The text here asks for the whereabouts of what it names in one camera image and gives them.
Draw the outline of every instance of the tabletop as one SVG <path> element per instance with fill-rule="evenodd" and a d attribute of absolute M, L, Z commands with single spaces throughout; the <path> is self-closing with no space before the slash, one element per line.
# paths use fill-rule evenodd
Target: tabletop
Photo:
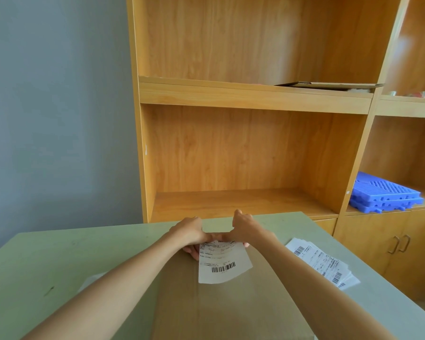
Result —
<path fill-rule="evenodd" d="M 313 242 L 349 265 L 361 281 L 345 291 L 399 339 L 425 339 L 425 312 L 301 212 L 254 216 L 287 244 Z M 0 249 L 0 339 L 19 339 L 72 298 L 86 278 L 147 248 L 176 222 L 21 233 Z M 232 218 L 204 219 L 206 232 Z M 158 279 L 114 339 L 149 339 Z"/>

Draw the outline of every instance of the person's right hand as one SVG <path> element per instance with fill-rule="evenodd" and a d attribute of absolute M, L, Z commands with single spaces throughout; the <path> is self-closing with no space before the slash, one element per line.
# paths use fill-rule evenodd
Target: person's right hand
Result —
<path fill-rule="evenodd" d="M 252 215 L 243 214 L 241 210 L 236 210 L 233 216 L 233 230 L 229 233 L 216 233 L 214 239 L 224 242 L 247 242 L 251 245 L 263 234 L 269 233 L 261 226 Z"/>

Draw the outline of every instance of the stack of blue plastic tiles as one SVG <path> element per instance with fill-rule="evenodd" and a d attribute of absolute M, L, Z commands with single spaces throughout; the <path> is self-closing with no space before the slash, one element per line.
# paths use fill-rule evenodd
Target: stack of blue plastic tiles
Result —
<path fill-rule="evenodd" d="M 423 204 L 419 191 L 364 172 L 358 172 L 349 200 L 349 205 L 363 213 L 405 211 L 414 204 Z"/>

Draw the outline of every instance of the metal handle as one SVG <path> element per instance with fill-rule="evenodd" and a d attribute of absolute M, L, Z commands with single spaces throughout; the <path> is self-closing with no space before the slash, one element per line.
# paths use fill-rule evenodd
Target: metal handle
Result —
<path fill-rule="evenodd" d="M 404 238 L 408 238 L 408 242 L 406 242 L 406 246 L 404 249 L 399 249 L 398 251 L 401 251 L 402 253 L 406 252 L 406 250 L 408 249 L 408 245 L 411 242 L 411 236 L 409 235 L 403 235 Z"/>
<path fill-rule="evenodd" d="M 398 236 L 394 236 L 393 238 L 396 238 L 397 239 L 397 244 L 395 245 L 395 248 L 393 249 L 393 251 L 387 251 L 387 253 L 389 253 L 389 254 L 395 253 L 395 251 L 398 248 L 398 245 L 400 244 L 400 238 Z"/>

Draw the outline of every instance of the person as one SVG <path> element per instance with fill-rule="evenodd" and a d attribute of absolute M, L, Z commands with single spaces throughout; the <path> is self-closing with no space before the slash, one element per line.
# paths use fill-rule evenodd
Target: person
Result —
<path fill-rule="evenodd" d="M 146 250 L 74 296 L 23 340 L 110 339 L 170 257 L 183 248 L 198 260 L 195 245 L 213 240 L 254 246 L 271 265 L 319 340 L 395 338 L 251 215 L 236 210 L 232 226 L 229 233 L 205 233 L 200 218 L 183 219 Z"/>

